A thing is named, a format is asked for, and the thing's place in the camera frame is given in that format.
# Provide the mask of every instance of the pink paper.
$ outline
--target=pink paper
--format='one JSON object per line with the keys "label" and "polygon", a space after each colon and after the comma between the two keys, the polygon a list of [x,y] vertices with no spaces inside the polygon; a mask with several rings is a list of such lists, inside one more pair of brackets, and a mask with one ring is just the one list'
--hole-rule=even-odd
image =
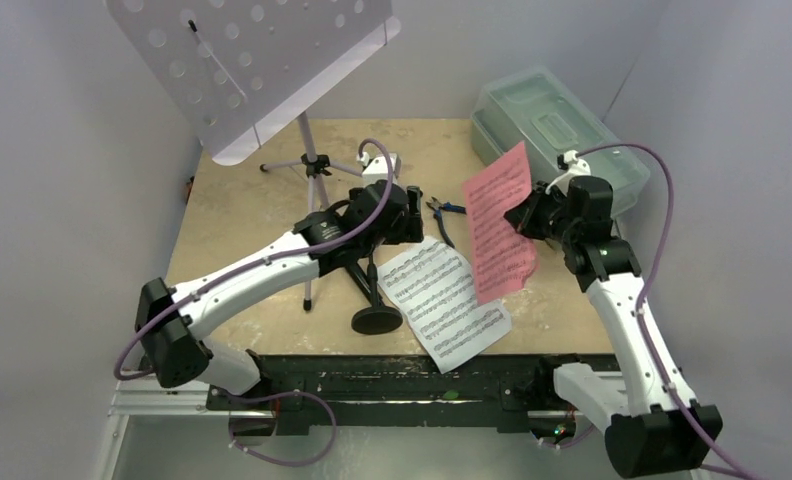
{"label": "pink paper", "polygon": [[523,142],[464,182],[467,224],[473,251],[473,277],[479,305],[522,290],[537,269],[532,240],[519,235],[503,215],[531,192]]}

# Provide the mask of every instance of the pliers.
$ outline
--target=pliers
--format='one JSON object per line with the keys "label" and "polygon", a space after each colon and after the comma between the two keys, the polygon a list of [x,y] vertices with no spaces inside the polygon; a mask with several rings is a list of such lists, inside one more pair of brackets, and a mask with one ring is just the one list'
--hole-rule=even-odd
{"label": "pliers", "polygon": [[428,205],[428,208],[434,210],[434,219],[437,220],[437,227],[440,229],[440,236],[443,237],[443,241],[446,242],[446,245],[455,248],[452,239],[446,234],[446,227],[443,226],[443,212],[454,212],[466,215],[467,209],[459,205],[452,205],[449,202],[440,203],[440,200],[436,197],[431,197],[431,201],[425,202],[425,204]]}

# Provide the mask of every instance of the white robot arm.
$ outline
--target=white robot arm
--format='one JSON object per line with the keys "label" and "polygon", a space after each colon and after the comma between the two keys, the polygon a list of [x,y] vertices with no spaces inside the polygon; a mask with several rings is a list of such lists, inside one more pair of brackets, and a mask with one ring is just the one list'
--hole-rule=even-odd
{"label": "white robot arm", "polygon": [[[390,159],[393,161],[393,177],[399,178],[399,174],[402,173],[402,159],[396,152],[390,154]],[[387,180],[387,164],[384,155],[372,158],[369,153],[364,152],[358,155],[357,162],[363,170],[362,180],[365,186],[379,180]]]}
{"label": "white robot arm", "polygon": [[[558,166],[563,170],[558,178],[538,182],[505,218],[528,238],[561,244],[567,269],[608,332],[623,382],[603,379],[575,361],[555,366],[544,380],[604,434],[608,457],[624,478],[697,468],[708,446],[682,409],[716,438],[722,429],[717,408],[698,404],[646,299],[636,310],[644,281],[631,246],[612,234],[611,185],[591,176],[575,151],[559,156]],[[663,380],[659,361],[667,372]]]}
{"label": "white robot arm", "polygon": [[[382,200],[385,186],[386,180],[379,180],[352,189],[349,200],[338,202],[337,208],[309,214],[272,244],[214,273],[172,287],[160,278],[146,283],[137,309],[137,331],[165,309],[187,297],[192,299],[165,315],[140,339],[158,383],[172,388],[199,380],[234,395],[254,387],[261,379],[257,357],[211,341],[209,335],[270,295],[355,263],[378,244],[422,241],[422,192],[417,187],[402,189],[393,185],[390,195]],[[305,252],[270,260],[279,252],[305,251],[345,235],[367,221],[382,201],[385,204],[379,216],[351,240],[316,254]],[[340,206],[347,207],[342,214],[337,212]],[[262,265],[231,274],[253,262]],[[212,285],[220,277],[223,281],[204,291],[203,286]]]}

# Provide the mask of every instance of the sheet music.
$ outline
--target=sheet music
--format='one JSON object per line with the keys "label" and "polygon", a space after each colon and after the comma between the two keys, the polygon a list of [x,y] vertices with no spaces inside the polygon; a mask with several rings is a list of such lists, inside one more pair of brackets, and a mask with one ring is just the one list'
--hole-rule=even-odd
{"label": "sheet music", "polygon": [[442,373],[481,353],[511,331],[502,302],[479,306],[470,264],[426,235],[378,269],[378,284]]}
{"label": "sheet music", "polygon": [[479,303],[522,290],[537,269],[537,250],[534,242],[519,235],[504,215],[531,191],[525,144],[520,142],[464,182],[463,190]]}

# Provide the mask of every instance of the white sheet music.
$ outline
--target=white sheet music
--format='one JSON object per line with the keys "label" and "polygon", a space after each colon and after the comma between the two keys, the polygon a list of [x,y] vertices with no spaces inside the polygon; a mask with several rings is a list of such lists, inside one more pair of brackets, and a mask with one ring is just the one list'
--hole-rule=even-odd
{"label": "white sheet music", "polygon": [[446,373],[511,331],[499,300],[479,306],[469,262],[426,235],[378,269],[378,284],[408,317],[423,348]]}

